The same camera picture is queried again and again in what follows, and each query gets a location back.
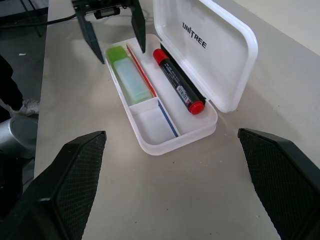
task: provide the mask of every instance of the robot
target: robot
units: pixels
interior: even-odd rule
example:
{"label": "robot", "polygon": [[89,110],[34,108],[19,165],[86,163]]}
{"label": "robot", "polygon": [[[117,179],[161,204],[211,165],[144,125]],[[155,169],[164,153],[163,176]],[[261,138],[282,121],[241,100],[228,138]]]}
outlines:
{"label": "robot", "polygon": [[85,41],[94,54],[105,64],[92,23],[86,21],[87,14],[94,14],[96,19],[102,19],[120,14],[120,7],[130,8],[132,12],[131,24],[135,37],[143,53],[146,51],[146,21],[140,7],[139,0],[71,0],[76,17]]}

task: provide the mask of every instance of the person's leg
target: person's leg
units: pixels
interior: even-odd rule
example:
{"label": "person's leg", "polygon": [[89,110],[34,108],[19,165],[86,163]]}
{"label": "person's leg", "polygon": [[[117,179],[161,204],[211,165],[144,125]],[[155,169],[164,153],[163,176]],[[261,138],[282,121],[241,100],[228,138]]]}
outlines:
{"label": "person's leg", "polygon": [[30,116],[39,113],[39,101],[24,100],[17,84],[12,80],[13,69],[0,55],[0,99],[11,107],[14,115]]}
{"label": "person's leg", "polygon": [[0,99],[13,110],[18,111],[23,105],[23,97],[17,84],[11,79],[14,73],[10,64],[0,55]]}
{"label": "person's leg", "polygon": [[0,106],[0,123],[10,119],[10,113],[4,109],[2,106]]}

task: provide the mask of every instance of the case lid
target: case lid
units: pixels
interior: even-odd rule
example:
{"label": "case lid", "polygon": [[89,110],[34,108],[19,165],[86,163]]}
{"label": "case lid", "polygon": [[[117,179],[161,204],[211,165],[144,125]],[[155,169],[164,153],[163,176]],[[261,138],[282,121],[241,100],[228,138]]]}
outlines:
{"label": "case lid", "polygon": [[162,44],[223,113],[234,111],[258,55],[253,31],[212,0],[153,0]]}

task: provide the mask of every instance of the metal cylinder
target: metal cylinder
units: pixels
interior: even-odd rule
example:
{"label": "metal cylinder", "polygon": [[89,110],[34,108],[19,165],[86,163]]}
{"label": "metal cylinder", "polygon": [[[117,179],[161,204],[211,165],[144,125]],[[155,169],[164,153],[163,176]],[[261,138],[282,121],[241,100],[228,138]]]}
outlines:
{"label": "metal cylinder", "polygon": [[17,158],[36,156],[38,120],[16,116],[0,123],[0,151]]}

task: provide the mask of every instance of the green eraser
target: green eraser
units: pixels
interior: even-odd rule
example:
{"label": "green eraser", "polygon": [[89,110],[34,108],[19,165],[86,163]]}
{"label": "green eraser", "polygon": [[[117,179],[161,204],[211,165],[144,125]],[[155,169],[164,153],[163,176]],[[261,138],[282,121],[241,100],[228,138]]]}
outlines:
{"label": "green eraser", "polygon": [[109,48],[106,54],[132,104],[138,104],[152,98],[151,91],[146,82],[122,46]]}
{"label": "green eraser", "polygon": [[115,47],[109,48],[106,51],[106,54],[108,55],[112,65],[115,63],[115,61],[125,59],[128,57],[128,54],[126,53],[125,49],[122,46],[115,46]]}

